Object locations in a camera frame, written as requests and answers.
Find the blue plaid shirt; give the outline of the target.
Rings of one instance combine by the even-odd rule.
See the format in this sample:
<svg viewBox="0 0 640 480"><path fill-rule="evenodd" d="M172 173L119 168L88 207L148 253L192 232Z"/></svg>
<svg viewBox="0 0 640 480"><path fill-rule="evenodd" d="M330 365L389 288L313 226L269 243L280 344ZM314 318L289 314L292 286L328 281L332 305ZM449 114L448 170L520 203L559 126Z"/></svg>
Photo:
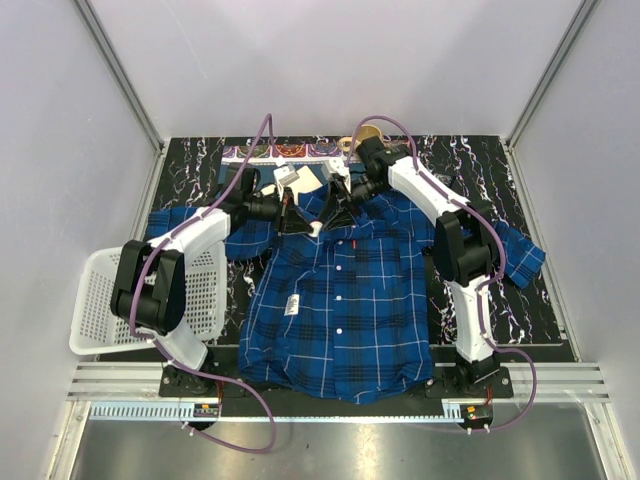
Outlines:
<svg viewBox="0 0 640 480"><path fill-rule="evenodd" d="M434 235L397 191L364 203L354 226L317 238L248 221L227 238L227 258L270 259L241 327L243 378L344 396L429 380L423 252Z"/></svg>

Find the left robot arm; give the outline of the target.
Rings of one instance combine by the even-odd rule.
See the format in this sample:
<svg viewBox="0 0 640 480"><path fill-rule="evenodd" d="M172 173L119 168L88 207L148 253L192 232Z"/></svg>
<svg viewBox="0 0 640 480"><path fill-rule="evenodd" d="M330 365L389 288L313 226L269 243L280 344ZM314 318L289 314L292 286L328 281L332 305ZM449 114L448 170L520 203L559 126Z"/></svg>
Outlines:
<svg viewBox="0 0 640 480"><path fill-rule="evenodd" d="M187 271L205 260L208 276L226 278L225 241L248 221L273 226L278 233L311 233L311 224L295 206L292 187L299 173L291 165L273 172L275 190L255 188L254 167L231 166L219 195L197 208L168 232L147 242L130 240L120 252L110 302L114 316L128 324L136 339L153 343L183 369L181 384L196 396L215 386L212 354L186 320Z"/></svg>

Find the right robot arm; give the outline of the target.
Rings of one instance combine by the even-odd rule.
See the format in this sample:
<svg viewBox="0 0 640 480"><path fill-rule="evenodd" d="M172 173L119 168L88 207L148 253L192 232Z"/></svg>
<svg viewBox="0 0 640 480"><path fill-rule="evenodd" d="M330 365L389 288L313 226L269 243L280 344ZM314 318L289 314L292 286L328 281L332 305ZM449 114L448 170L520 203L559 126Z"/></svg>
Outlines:
<svg viewBox="0 0 640 480"><path fill-rule="evenodd" d="M470 397L489 391L501 368L491 332L489 285L502 278L506 264L489 203L471 202L447 187L422 165L414 142L386 146L369 137L359 144L357 155L365 168L358 180L351 178L347 160L324 160L328 196L315 230L348 225L359 215L361 204L389 190L413 202L434 226L433 264L452 293L455 387Z"/></svg>

